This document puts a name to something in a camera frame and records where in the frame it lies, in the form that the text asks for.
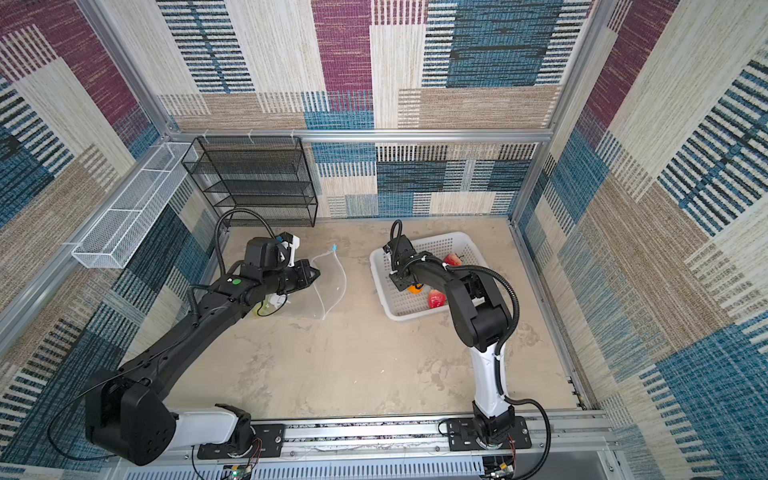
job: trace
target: white mesh basket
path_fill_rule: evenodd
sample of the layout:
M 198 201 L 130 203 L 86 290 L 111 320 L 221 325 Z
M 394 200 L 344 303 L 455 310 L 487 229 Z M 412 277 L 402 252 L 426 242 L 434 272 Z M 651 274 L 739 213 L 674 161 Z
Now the white mesh basket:
M 411 244 L 416 252 L 426 250 L 438 258 L 445 258 L 449 253 L 455 253 L 462 258 L 462 263 L 465 265 L 488 266 L 475 242 L 464 232 L 444 233 L 434 237 L 411 240 Z M 438 308 L 429 308 L 427 295 L 432 289 L 429 286 L 425 286 L 422 292 L 417 295 L 408 290 L 398 292 L 395 284 L 389 279 L 392 263 L 389 254 L 384 253 L 383 249 L 379 248 L 371 252 L 370 258 L 371 273 L 373 274 L 373 282 L 376 284 L 376 291 L 379 293 L 379 301 L 381 301 L 384 312 L 389 318 L 402 322 L 403 320 L 413 320 L 449 311 L 447 304 Z M 480 302 L 482 300 L 476 299 L 475 305 Z
M 187 176 L 181 165 L 184 152 L 189 154 L 187 149 L 189 144 L 174 142 L 158 148 L 85 234 L 72 256 L 86 268 L 125 268 Z

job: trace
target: beige table surface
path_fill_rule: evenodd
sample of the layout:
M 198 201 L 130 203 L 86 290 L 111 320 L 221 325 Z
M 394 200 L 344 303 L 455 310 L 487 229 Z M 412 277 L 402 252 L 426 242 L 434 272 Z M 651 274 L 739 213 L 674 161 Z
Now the beige table surface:
M 469 350 L 449 315 L 395 322 L 379 302 L 369 255 L 389 239 L 390 224 L 340 221 L 285 229 L 301 238 L 300 258 L 338 245 L 347 275 L 343 300 L 322 322 L 288 312 L 265 318 L 251 312 L 203 352 L 165 403 L 225 402 L 255 419 L 471 411 L 475 382 Z M 411 239 L 452 231 L 473 239 L 520 299 L 519 327 L 506 351 L 511 396 L 537 399 L 547 409 L 575 408 L 506 220 L 455 217 L 403 224 Z M 233 228 L 224 249 L 227 265 L 243 258 L 251 237 L 263 235 L 260 228 Z

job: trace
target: black wire rack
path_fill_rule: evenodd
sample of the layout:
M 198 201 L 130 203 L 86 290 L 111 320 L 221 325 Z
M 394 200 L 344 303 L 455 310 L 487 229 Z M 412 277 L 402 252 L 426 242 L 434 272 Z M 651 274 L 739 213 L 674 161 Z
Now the black wire rack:
M 317 195 L 300 138 L 197 137 L 190 151 L 196 155 L 187 152 L 184 168 L 219 215 L 245 207 L 272 225 L 315 226 Z M 261 222 L 234 214 L 228 225 Z

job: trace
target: red strawberry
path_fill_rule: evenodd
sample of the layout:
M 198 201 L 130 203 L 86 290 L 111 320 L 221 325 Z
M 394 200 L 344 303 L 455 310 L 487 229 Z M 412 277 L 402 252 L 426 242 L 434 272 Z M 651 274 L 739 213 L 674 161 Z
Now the red strawberry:
M 427 295 L 427 303 L 429 304 L 429 308 L 443 306 L 445 305 L 445 294 L 432 289 L 429 291 L 429 295 Z
M 462 264 L 462 259 L 458 258 L 458 255 L 455 253 L 450 253 L 443 261 L 451 266 L 459 266 Z

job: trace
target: patterned carpet wall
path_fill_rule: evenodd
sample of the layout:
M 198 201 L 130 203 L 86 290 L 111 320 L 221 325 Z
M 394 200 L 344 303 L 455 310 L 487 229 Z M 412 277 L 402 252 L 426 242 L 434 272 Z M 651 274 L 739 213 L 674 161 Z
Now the patterned carpet wall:
M 96 478 L 101 462 L 54 452 L 48 423 L 94 371 L 134 358 L 186 314 L 184 292 L 210 259 L 215 220 L 187 178 L 124 270 L 78 266 L 66 279 L 0 361 L 0 478 Z M 69 409 L 54 438 L 71 455 L 103 455 L 83 425 L 83 407 Z
M 320 218 L 507 215 L 536 144 L 305 144 Z
M 73 0 L 0 0 L 0 310 L 157 139 Z
M 520 220 L 636 478 L 768 478 L 768 3 L 621 0 Z
M 540 128 L 591 0 L 98 0 L 183 130 Z

